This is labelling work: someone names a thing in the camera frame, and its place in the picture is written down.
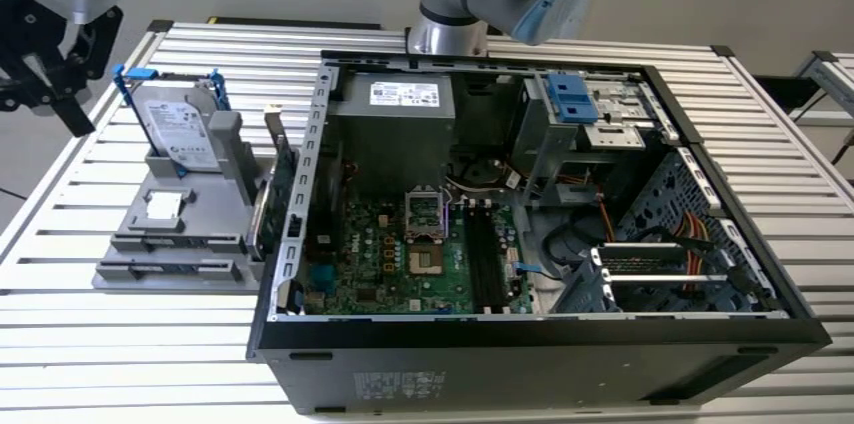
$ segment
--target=metal sheet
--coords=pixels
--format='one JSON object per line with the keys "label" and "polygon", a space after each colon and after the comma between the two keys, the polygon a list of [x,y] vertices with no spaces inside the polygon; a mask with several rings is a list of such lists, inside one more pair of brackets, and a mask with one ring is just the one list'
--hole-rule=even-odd
{"label": "metal sheet", "polygon": [[[147,35],[128,65],[194,74],[219,67],[232,106],[243,112],[244,138],[263,154],[271,150],[260,113],[270,103],[282,106],[288,137],[302,142],[321,48],[399,52],[403,36],[176,24],[168,35]],[[607,416],[541,410],[395,419],[473,424],[603,418],[694,424],[854,420],[854,268],[844,255],[854,241],[852,203],[746,78],[703,46],[553,41],[530,48],[498,37],[491,51],[498,58],[658,67],[794,281],[810,291],[806,298],[836,342],[735,397],[702,408],[617,410]],[[244,363],[252,296],[106,295],[91,290],[95,261],[134,198],[147,152],[134,116],[119,108],[112,90],[99,106],[107,118],[96,137],[63,151],[16,217],[20,231],[0,237],[0,244],[16,241],[0,265],[0,289],[14,291],[0,298],[0,362],[18,366],[0,368],[0,408],[30,409],[4,413],[3,422],[100,424],[130,417],[148,422],[303,421],[268,369]]]}

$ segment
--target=motherboard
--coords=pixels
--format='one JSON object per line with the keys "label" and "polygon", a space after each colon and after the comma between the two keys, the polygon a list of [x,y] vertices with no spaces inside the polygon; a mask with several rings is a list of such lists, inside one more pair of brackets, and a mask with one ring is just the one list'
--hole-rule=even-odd
{"label": "motherboard", "polygon": [[[527,278],[514,270],[521,252],[510,209],[470,208],[435,195],[417,190],[406,199],[349,200],[337,258],[310,269],[307,313],[531,312]],[[473,228],[475,215],[486,221]],[[486,231],[471,252],[471,233]]]}

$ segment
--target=green circuit board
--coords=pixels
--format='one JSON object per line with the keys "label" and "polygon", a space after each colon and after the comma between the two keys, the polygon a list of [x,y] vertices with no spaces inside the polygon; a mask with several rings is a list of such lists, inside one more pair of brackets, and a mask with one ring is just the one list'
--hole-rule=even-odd
{"label": "green circuit board", "polygon": [[[343,215],[334,285],[310,284],[307,312],[325,315],[475,313],[462,207],[450,206],[447,216],[449,233],[441,244],[430,240],[407,242],[403,199],[353,199]],[[493,216],[497,239],[515,247],[510,209],[497,209]],[[507,273],[513,271],[505,249],[499,257],[509,292]],[[522,292],[514,298],[509,296],[507,307],[513,313],[527,313],[531,312],[527,280],[522,277],[517,282]]]}

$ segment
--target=white label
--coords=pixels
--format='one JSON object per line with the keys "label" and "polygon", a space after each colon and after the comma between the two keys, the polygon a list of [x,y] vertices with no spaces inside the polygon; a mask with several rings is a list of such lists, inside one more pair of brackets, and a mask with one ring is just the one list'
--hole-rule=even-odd
{"label": "white label", "polygon": [[445,387],[446,373],[357,372],[353,377],[359,399],[435,399]]}
{"label": "white label", "polygon": [[517,187],[519,187],[521,179],[522,179],[522,176],[519,175],[519,173],[517,171],[510,171],[510,177],[507,178],[507,187],[511,189],[515,189]]}
{"label": "white label", "polygon": [[371,105],[439,107],[439,84],[375,82]]}
{"label": "white label", "polygon": [[180,192],[152,192],[148,197],[146,217],[148,219],[175,219],[182,212]]}
{"label": "white label", "polygon": [[146,105],[170,158],[190,171],[219,171],[199,110],[184,102],[148,101]]}

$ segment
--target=blue drive cage latch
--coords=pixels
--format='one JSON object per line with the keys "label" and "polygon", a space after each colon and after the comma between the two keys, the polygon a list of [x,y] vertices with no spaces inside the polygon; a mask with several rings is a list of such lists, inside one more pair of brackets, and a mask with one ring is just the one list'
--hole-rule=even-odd
{"label": "blue drive cage latch", "polygon": [[599,111],[587,92],[587,84],[579,75],[549,74],[546,92],[558,108],[563,123],[593,124],[599,120]]}

